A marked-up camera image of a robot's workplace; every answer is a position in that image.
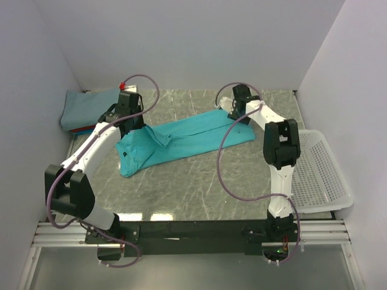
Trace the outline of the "turquoise polo shirt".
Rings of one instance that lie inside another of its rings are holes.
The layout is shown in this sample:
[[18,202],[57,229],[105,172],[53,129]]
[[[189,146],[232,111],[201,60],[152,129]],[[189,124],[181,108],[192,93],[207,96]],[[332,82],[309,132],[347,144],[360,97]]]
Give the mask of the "turquoise polo shirt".
[[133,130],[115,145],[120,174],[129,178],[157,164],[218,150],[232,124],[228,113],[220,109]]

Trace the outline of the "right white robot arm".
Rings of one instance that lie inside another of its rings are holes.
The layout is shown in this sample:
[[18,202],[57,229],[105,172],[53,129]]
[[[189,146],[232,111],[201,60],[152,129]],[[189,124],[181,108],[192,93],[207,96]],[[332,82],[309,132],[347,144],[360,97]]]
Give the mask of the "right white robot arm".
[[301,155],[298,123],[270,109],[259,95],[252,95],[248,85],[232,88],[233,101],[229,118],[243,124],[254,121],[264,131],[262,153],[270,169],[271,197],[265,226],[273,241],[297,230],[291,205],[291,181]]

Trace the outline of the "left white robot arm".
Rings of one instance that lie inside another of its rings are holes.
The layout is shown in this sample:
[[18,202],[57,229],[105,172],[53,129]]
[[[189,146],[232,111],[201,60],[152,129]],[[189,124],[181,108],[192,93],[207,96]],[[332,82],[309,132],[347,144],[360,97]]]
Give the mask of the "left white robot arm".
[[47,211],[67,214],[99,229],[108,243],[122,237],[119,216],[97,205],[90,180],[109,151],[130,131],[145,126],[140,94],[120,91],[76,153],[44,173]]

